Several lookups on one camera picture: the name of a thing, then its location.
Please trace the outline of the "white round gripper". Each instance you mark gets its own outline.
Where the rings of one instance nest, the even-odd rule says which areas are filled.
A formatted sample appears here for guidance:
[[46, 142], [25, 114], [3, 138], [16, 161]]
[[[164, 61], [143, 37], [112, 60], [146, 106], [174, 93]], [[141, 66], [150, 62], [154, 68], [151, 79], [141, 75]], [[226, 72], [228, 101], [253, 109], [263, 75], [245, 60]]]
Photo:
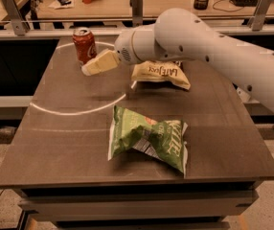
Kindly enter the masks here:
[[85, 76], [97, 75], [116, 68], [120, 61], [132, 65], [148, 60], [175, 60], [175, 55], [169, 54], [156, 42], [153, 24], [122, 32], [116, 39], [114, 48], [116, 52], [105, 49], [82, 65], [82, 73]]

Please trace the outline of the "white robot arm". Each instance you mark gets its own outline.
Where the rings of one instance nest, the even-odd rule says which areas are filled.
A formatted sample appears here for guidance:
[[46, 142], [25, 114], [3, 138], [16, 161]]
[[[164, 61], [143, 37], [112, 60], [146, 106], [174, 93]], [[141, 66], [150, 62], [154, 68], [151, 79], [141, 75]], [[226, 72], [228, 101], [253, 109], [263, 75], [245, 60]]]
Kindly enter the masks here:
[[121, 62], [198, 59], [274, 113], [274, 51], [212, 30], [193, 13], [169, 9], [156, 22], [122, 32], [112, 51], [82, 65], [86, 76], [110, 70]]

